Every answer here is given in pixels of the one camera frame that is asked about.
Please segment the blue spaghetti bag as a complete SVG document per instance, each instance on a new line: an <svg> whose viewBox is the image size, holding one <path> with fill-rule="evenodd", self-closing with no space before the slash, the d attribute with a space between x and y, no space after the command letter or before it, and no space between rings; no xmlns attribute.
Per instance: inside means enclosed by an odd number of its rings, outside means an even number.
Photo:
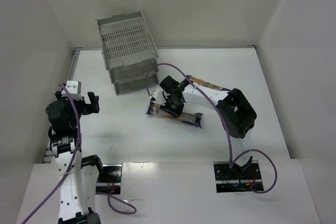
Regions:
<svg viewBox="0 0 336 224"><path fill-rule="evenodd" d="M217 86L215 84L212 84L210 82L207 82L205 80L202 80L202 79L197 78L197 77L192 76L192 75L187 75L186 77L188 79L190 79L192 82L197 83L198 85L200 85L202 87L206 87L206 88L210 88L210 89L214 89L214 90L219 90L219 91L230 91L230 89L223 88L221 86Z"/></svg>

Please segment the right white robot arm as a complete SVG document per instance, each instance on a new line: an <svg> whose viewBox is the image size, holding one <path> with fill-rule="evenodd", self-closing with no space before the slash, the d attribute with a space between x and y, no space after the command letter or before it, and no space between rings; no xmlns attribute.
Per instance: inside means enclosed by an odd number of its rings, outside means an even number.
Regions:
<svg viewBox="0 0 336 224"><path fill-rule="evenodd" d="M250 167L250 133L255 125L257 113L239 89L227 89L187 75L182 82L167 76L160 82L161 93L152 92L152 100L160 102L160 109L173 118L179 118L184 104L195 103L218 113L229 133L229 160L231 169L242 175Z"/></svg>

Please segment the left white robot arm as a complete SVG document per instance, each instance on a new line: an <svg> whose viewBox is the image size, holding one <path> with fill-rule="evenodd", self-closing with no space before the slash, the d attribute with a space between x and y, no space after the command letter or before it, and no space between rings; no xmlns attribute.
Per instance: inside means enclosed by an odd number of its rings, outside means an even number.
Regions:
<svg viewBox="0 0 336 224"><path fill-rule="evenodd" d="M100 223L95 211L96 179L101 170L96 155L83 157L80 118L99 113L99 97L89 92L85 102L75 87L56 92L57 100L46 108L51 123L50 149L59 174L58 223Z"/></svg>

